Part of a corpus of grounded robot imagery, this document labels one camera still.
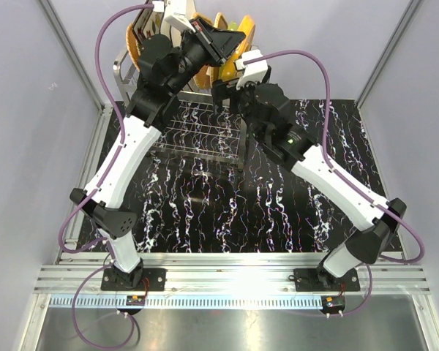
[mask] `stainless steel surface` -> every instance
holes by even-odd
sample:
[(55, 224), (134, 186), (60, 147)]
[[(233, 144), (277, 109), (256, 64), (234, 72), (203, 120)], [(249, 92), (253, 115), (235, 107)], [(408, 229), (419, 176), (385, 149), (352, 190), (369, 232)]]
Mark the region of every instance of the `stainless steel surface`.
[(81, 80), (81, 83), (84, 85), (86, 91), (93, 99), (94, 104), (96, 105), (96, 108), (99, 112), (102, 112), (102, 106), (104, 105), (102, 103), (102, 100), (100, 99), (99, 94), (97, 93), (96, 89), (94, 88), (93, 83), (91, 82), (91, 79), (89, 79), (88, 73), (83, 67), (83, 64), (81, 63), (80, 59), (78, 58), (78, 55), (70, 42), (70, 39), (61, 24), (61, 21), (56, 14), (55, 9), (53, 8), (50, 0), (38, 0), (37, 1), (42, 11), (45, 14), (45, 17), (48, 19), (50, 26), (52, 27), (53, 31), (55, 32), (57, 39), (59, 40), (61, 46), (63, 47), (65, 53), (67, 54), (68, 59), (72, 62), (73, 68), (75, 68), (75, 71), (78, 75), (78, 77)]
[(403, 34), (405, 33), (406, 29), (410, 25), (412, 19), (414, 19), (416, 12), (418, 11), (419, 7), (423, 3), (424, 0), (410, 0), (410, 3), (405, 9), (405, 12), (403, 13), (402, 17), (400, 18), (399, 23), (397, 24), (397, 27), (394, 30), (394, 33), (391, 35), (389, 42), (387, 43), (384, 51), (382, 52), (382, 55), (379, 58), (379, 61), (374, 67), (374, 70), (372, 71), (369, 80), (367, 81), (366, 85), (364, 86), (361, 94), (359, 95), (358, 99), (356, 100), (356, 104), (358, 105), (358, 108), (361, 108), (364, 104), (364, 101), (366, 101), (366, 98), (368, 97), (369, 93), (372, 90), (372, 87), (374, 86), (375, 82), (379, 78), (381, 72), (383, 71), (386, 63), (389, 61), (392, 53), (394, 52), (395, 48), (397, 47), (400, 39), (402, 38)]
[[(349, 298), (348, 308), (360, 302)], [(85, 332), (90, 340), (111, 346), (127, 337), (130, 323), (113, 316), (93, 324), (107, 313), (79, 309), (77, 318), (81, 328), (92, 325)], [(141, 338), (135, 344), (135, 335), (126, 350), (428, 350), (407, 296), (374, 297), (361, 313), (330, 320), (319, 312), (156, 309), (135, 318)], [(37, 350), (93, 350), (74, 335), (70, 310), (50, 308)]]
[[(73, 293), (81, 281), (101, 266), (104, 254), (76, 254), (60, 265), (42, 267), (35, 293)], [(168, 270), (166, 291), (154, 295), (237, 295), (264, 298), (270, 295), (309, 295), (295, 292), (288, 276), (294, 268), (315, 267), (325, 254), (144, 254), (146, 267)], [(429, 294), (421, 267), (377, 262), (373, 266), (373, 294)], [(363, 291), (367, 271), (358, 269)], [(82, 293), (100, 292), (102, 274), (90, 279)]]

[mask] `black marble surface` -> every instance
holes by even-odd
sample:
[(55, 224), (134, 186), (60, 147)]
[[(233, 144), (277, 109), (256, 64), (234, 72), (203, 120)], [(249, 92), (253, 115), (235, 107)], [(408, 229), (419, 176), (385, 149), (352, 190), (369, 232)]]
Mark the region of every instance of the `black marble surface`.
[[(323, 101), (296, 100), (296, 122), (321, 139)], [(211, 118), (205, 105), (183, 103), (177, 119)], [(230, 126), (228, 116), (222, 125)], [(118, 134), (113, 113), (100, 164)], [(223, 137), (212, 143), (226, 147)], [(356, 179), (384, 195), (353, 100), (331, 103), (329, 153)], [(140, 252), (327, 252), (355, 228), (316, 188), (271, 163), (248, 141), (243, 173), (235, 165), (165, 154), (141, 162), (124, 198), (138, 215), (132, 232)], [(97, 236), (85, 218), (78, 247)], [(105, 250), (102, 246), (94, 252)], [(388, 251), (401, 251), (398, 237)]]

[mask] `metal frame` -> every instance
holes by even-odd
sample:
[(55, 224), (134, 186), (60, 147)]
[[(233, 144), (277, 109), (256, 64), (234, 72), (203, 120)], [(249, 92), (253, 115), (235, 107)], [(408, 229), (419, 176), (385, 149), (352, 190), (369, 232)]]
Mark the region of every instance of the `metal frame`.
[[(235, 301), (240, 296), (249, 297), (253, 292), (253, 309), (283, 309), (283, 301), (297, 298), (310, 301), (324, 292), (309, 294), (295, 292), (294, 283), (288, 275), (294, 268), (315, 266), (324, 254), (144, 254), (145, 266), (163, 267), (168, 270), (166, 291), (152, 292), (152, 308), (186, 308), (179, 301), (197, 301), (191, 308), (202, 308), (198, 301)], [(37, 280), (34, 293), (34, 308), (29, 316), (19, 350), (34, 350), (49, 307), (68, 307), (82, 280), (99, 268), (106, 257), (104, 253), (63, 254), (58, 265), (44, 265)], [(410, 295), (416, 316), (429, 350), (439, 350), (439, 319), (432, 302), (431, 292), (421, 266), (397, 265), (379, 260), (372, 267), (374, 295)], [(368, 275), (364, 267), (358, 268), (362, 292), (347, 292), (347, 295), (364, 294)], [(122, 303), (127, 295), (142, 295), (142, 292), (116, 293), (100, 290), (102, 273), (90, 279), (82, 290), (81, 308), (98, 308), (103, 304)], [(221, 302), (216, 309), (230, 309)], [(318, 309), (318, 305), (296, 304), (294, 309)]]
[(102, 102), (99, 94), (97, 93), (97, 90), (91, 82), (88, 73), (84, 69), (75, 48), (73, 47), (72, 42), (70, 41), (68, 34), (64, 29), (64, 26), (61, 24), (60, 18), (58, 17), (55, 9), (50, 3), (50, 0), (37, 0), (37, 3), (41, 6), (45, 17), (48, 19), (50, 26), (52, 27), (54, 33), (57, 36), (57, 39), (59, 40), (61, 46), (67, 54), (67, 57), (70, 60), (73, 68), (75, 69), (76, 74), (80, 78), (81, 83), (84, 85), (86, 91), (93, 100), (93, 103), (96, 106), (98, 112), (102, 112), (102, 106), (104, 106), (104, 103)]
[(424, 0), (410, 0), (356, 103), (361, 108)]
[(21, 338), (20, 351), (35, 351), (42, 327), (44, 325), (45, 315), (49, 308), (50, 295), (39, 294), (33, 296), (33, 306), (26, 322), (26, 327)]

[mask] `yellow plate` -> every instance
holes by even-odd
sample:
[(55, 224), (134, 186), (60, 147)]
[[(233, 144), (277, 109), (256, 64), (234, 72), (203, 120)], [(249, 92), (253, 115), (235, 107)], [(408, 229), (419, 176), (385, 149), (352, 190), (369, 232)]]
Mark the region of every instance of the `yellow plate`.
[(246, 34), (246, 39), (244, 39), (241, 44), (234, 51), (233, 55), (226, 61), (224, 69), (221, 72), (221, 79), (224, 81), (234, 79), (237, 75), (236, 66), (234, 61), (237, 60), (243, 53), (250, 50), (252, 46), (252, 40), (254, 39), (255, 33), (255, 22), (250, 16), (245, 16), (239, 25), (238, 31), (243, 31)]

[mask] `dish rack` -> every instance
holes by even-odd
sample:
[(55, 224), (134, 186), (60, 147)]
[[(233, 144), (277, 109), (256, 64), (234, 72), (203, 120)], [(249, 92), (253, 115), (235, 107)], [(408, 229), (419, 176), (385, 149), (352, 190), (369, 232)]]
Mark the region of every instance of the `dish rack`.
[[(125, 107), (137, 88), (138, 71), (123, 49), (113, 65), (114, 78)], [(129, 66), (122, 75), (122, 67)], [(213, 99), (210, 94), (198, 91), (181, 91), (181, 106), (170, 121), (165, 134), (151, 147), (151, 154), (175, 154), (231, 164), (241, 172), (246, 154), (247, 126), (237, 115), (228, 113), (228, 103), (223, 111), (213, 117)]]

